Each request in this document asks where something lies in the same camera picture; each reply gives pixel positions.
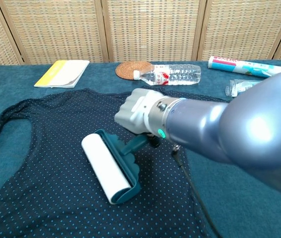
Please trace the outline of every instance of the table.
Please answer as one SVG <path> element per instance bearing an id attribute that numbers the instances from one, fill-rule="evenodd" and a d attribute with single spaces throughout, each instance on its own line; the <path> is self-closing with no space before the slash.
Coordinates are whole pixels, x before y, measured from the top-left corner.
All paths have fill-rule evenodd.
<path id="1" fill-rule="evenodd" d="M 253 60 L 281 66 L 281 60 Z M 163 86 L 177 90 L 232 100 L 225 95 L 231 79 L 263 80 L 243 74 L 208 69 L 205 61 L 152 62 L 193 63 L 202 69 L 199 84 Z M 128 81 L 115 75 L 119 63 L 90 63 L 81 79 L 71 89 L 35 88 L 34 83 L 50 65 L 0 66 L 0 113 L 27 98 L 90 88 L 99 93 L 121 93 L 146 86 L 142 81 Z M 31 125 L 27 120 L 8 122 L 0 134 L 0 187 L 21 166 L 30 142 Z M 281 237 L 281 194 L 270 189 L 239 168 L 218 164 L 187 151 L 190 171 L 200 195 L 224 237 Z"/>

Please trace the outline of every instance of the bottle cap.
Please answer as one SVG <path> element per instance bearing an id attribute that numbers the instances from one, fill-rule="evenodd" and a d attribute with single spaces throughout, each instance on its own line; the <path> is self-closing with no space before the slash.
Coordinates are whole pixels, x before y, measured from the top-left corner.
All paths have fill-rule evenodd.
<path id="1" fill-rule="evenodd" d="M 139 72 L 138 70 L 134 70 L 134 72 L 133 72 L 134 80 L 139 80 L 140 75 L 141 75 L 141 72 Z"/>

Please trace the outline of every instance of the clear plastic package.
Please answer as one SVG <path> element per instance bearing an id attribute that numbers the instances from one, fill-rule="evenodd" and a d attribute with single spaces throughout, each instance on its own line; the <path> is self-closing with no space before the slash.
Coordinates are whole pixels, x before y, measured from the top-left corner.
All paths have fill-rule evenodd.
<path id="1" fill-rule="evenodd" d="M 245 92 L 247 89 L 253 87 L 254 85 L 260 82 L 262 81 L 244 79 L 230 80 L 230 86 L 226 86 L 225 94 L 226 96 L 237 97 L 239 94 Z"/>

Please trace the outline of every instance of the green indicator light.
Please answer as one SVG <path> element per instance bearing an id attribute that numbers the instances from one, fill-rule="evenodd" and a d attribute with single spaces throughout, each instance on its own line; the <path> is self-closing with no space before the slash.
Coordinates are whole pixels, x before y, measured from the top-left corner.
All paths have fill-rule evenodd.
<path id="1" fill-rule="evenodd" d="M 165 132 L 162 129 L 158 130 L 158 134 L 162 137 L 162 138 L 166 138 Z"/>

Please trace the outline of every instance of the bottle label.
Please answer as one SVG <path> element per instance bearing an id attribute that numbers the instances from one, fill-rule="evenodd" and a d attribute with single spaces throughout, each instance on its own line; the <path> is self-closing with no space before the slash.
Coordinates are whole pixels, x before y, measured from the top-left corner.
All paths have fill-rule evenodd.
<path id="1" fill-rule="evenodd" d="M 170 69 L 166 65 L 155 65 L 154 67 L 155 83 L 157 85 L 168 85 Z"/>

